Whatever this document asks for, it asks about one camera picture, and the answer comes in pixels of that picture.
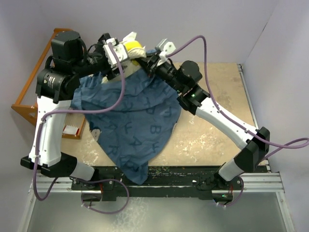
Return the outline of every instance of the blue cloth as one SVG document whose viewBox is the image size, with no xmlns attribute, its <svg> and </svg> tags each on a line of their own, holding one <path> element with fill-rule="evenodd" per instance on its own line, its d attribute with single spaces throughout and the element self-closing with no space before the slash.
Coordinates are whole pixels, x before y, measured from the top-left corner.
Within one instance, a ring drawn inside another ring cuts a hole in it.
<svg viewBox="0 0 309 232">
<path fill-rule="evenodd" d="M 81 79 L 71 107 L 99 110 L 112 106 L 120 95 L 121 82 L 101 83 L 102 75 Z M 147 179 L 148 161 L 168 142 L 181 107 L 178 94 L 142 69 L 126 78 L 121 103 L 104 114 L 85 115 L 98 144 L 136 184 Z"/>
</svg>

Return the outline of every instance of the wooden frame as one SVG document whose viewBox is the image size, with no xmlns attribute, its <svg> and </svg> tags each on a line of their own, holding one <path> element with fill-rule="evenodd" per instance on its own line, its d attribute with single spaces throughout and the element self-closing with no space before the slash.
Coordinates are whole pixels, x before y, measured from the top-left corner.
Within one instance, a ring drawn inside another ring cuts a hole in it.
<svg viewBox="0 0 309 232">
<path fill-rule="evenodd" d="M 16 102 L 14 104 L 12 104 L 11 108 L 13 110 L 15 110 L 17 113 L 19 113 L 25 120 L 27 120 L 28 122 L 30 122 L 32 125 L 36 126 L 36 122 L 37 122 L 37 112 L 38 112 L 38 105 L 35 102 L 34 105 L 23 105 L 21 104 L 22 100 L 24 99 L 32 81 L 34 80 L 34 77 L 36 76 L 39 68 L 41 67 L 49 49 L 51 48 L 51 41 L 52 39 L 56 36 L 57 33 L 61 32 L 61 31 L 68 31 L 71 29 L 68 28 L 55 28 L 54 29 L 54 33 L 52 35 L 52 37 L 49 39 L 45 49 L 43 50 L 38 62 L 36 63 L 34 69 L 32 70 L 32 73 L 30 74 L 27 82 L 25 83 L 23 89 L 21 90 Z M 79 130 L 77 132 L 76 135 L 72 135 L 72 134 L 62 134 L 62 138 L 69 138 L 69 139 L 80 139 L 81 138 L 81 133 L 84 127 L 84 123 L 85 123 L 85 117 L 82 120 L 81 125 L 79 126 Z"/>
</svg>

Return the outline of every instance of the black mounting plate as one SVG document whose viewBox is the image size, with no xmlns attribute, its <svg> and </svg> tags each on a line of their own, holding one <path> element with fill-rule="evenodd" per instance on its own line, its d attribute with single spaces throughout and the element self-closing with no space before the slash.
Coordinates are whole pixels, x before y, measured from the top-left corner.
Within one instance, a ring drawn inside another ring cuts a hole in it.
<svg viewBox="0 0 309 232">
<path fill-rule="evenodd" d="M 219 166 L 150 166 L 148 179 L 137 185 L 125 177 L 123 172 L 112 166 L 97 166 L 101 179 L 117 179 L 128 188 L 130 197 L 193 197 L 201 200 L 212 200 L 212 190 L 229 190 L 218 188 L 207 183 L 207 179 L 219 169 Z M 267 172 L 266 166 L 258 166 L 257 173 Z M 233 190 L 241 190 L 239 178 L 234 178 L 231 183 Z M 89 186 L 77 182 L 72 184 L 72 190 L 100 190 L 99 185 Z M 124 187 L 117 182 L 104 182 L 103 195 L 99 194 L 102 201 L 116 201 L 117 197 L 126 197 Z"/>
</svg>

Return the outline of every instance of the wooden table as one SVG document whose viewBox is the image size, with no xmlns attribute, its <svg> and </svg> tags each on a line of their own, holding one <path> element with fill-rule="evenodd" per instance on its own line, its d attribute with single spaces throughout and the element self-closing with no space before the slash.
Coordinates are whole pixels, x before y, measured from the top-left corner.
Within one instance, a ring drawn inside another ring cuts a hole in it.
<svg viewBox="0 0 309 232">
<path fill-rule="evenodd" d="M 199 63 L 199 67 L 204 74 L 203 63 Z M 208 76 L 218 103 L 243 121 L 253 125 L 237 64 L 208 64 Z M 205 79 L 202 79 L 199 84 L 207 90 Z M 89 165 L 114 165 L 93 139 L 88 124 L 85 125 L 81 140 L 62 139 L 61 149 Z M 238 151 L 236 145 L 212 124 L 182 110 L 168 144 L 149 162 L 149 165 L 222 165 L 232 159 Z"/>
</svg>

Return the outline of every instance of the white wall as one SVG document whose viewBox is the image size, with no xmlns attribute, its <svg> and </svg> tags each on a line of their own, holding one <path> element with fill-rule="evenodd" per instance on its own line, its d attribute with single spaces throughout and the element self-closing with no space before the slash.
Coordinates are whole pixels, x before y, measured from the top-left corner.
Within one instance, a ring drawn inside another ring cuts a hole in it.
<svg viewBox="0 0 309 232">
<path fill-rule="evenodd" d="M 35 0 L 0 1 L 0 225 L 17 231 L 31 183 L 31 171 L 20 166 L 28 155 L 34 127 L 11 109 L 53 29 Z"/>
<path fill-rule="evenodd" d="M 244 65 L 260 126 L 271 140 L 309 136 L 309 1 L 281 0 Z M 299 232 L 308 231 L 309 148 L 282 150 L 270 159 L 279 170 Z"/>
<path fill-rule="evenodd" d="M 104 32 L 122 39 L 131 31 L 149 49 L 163 38 L 176 46 L 203 34 L 209 61 L 243 63 L 268 21 L 277 0 L 40 0 L 53 27 L 81 33 L 87 45 Z M 201 42 L 175 61 L 203 60 Z"/>
</svg>

